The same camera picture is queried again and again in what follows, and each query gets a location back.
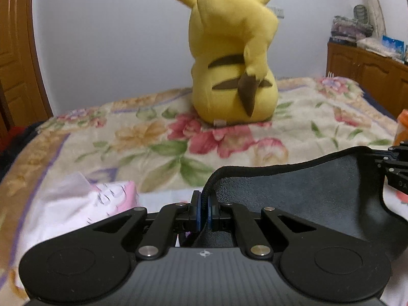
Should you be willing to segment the purple and grey towel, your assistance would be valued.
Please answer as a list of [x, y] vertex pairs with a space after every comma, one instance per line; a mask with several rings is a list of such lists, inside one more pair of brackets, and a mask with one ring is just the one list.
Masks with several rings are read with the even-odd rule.
[[200, 231], [182, 233], [183, 247], [230, 247], [232, 238], [210, 231], [210, 198], [258, 213], [270, 206], [382, 247], [391, 260], [407, 249], [407, 221], [385, 205], [391, 168], [407, 170], [407, 145], [388, 150], [354, 146], [298, 164], [225, 166], [200, 196]]

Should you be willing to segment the orange plastic cup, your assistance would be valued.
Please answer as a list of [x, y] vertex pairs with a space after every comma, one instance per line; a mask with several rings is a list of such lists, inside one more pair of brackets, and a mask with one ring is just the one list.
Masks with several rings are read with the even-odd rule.
[[408, 110], [406, 108], [398, 115], [397, 122], [393, 146], [399, 146], [401, 142], [408, 140]]

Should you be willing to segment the white flower-print cloth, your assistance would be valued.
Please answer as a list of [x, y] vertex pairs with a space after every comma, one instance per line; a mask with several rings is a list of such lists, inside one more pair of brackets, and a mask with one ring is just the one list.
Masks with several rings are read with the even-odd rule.
[[[175, 202], [189, 202], [193, 189], [179, 189], [139, 194], [137, 204], [149, 213]], [[407, 194], [389, 186], [385, 180], [383, 198], [388, 209], [407, 220]], [[392, 276], [381, 296], [386, 305], [407, 305], [407, 249], [392, 263]]]

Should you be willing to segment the wooden side cabinet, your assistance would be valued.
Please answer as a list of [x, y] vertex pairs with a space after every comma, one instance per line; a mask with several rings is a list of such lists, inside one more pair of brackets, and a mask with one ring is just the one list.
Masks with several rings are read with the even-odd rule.
[[407, 66], [361, 48], [328, 42], [326, 71], [349, 78], [389, 114], [407, 108]]

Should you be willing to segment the purple tissue box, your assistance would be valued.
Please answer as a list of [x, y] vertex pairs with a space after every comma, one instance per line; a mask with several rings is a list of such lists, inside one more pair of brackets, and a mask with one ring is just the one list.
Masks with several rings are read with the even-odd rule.
[[34, 199], [23, 224], [16, 261], [45, 240], [99, 222], [137, 204], [133, 181], [92, 184], [81, 173], [68, 175]]

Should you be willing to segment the floral bed blanket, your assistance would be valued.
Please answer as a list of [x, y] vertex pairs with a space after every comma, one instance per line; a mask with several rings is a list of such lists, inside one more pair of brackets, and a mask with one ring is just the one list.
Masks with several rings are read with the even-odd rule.
[[227, 165], [297, 163], [352, 146], [386, 148], [397, 123], [353, 80], [292, 78], [277, 83], [264, 122], [215, 128], [175, 89], [78, 109], [32, 126], [1, 154], [1, 304], [23, 305], [17, 248], [39, 194], [73, 173], [90, 183], [133, 181], [137, 194], [195, 189]]

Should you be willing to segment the stack of items on cabinet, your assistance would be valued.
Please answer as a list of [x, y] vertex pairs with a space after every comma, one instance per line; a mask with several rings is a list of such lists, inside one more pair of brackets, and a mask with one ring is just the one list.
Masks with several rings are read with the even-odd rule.
[[400, 40], [378, 35], [370, 23], [368, 10], [364, 5], [353, 8], [353, 18], [334, 16], [330, 42], [359, 47], [382, 57], [407, 64], [407, 45]]

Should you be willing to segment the white patterned curtain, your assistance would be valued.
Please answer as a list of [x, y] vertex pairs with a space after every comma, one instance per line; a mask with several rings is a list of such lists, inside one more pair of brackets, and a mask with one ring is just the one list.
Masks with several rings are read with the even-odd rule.
[[373, 36], [381, 39], [387, 34], [383, 9], [380, 0], [365, 0], [368, 18], [373, 26]]

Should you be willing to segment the yellow Pikachu plush toy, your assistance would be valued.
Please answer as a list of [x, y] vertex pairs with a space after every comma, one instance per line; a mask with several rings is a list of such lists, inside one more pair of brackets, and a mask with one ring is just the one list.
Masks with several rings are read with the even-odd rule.
[[187, 6], [192, 104], [215, 126], [263, 122], [277, 108], [268, 49], [279, 20], [270, 0], [177, 0]]

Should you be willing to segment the white wall switch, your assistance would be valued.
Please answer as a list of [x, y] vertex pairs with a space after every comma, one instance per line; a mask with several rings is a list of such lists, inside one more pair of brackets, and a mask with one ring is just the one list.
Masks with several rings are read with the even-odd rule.
[[284, 14], [284, 9], [276, 6], [269, 6], [269, 9], [277, 16], [278, 19], [284, 19], [285, 14]]

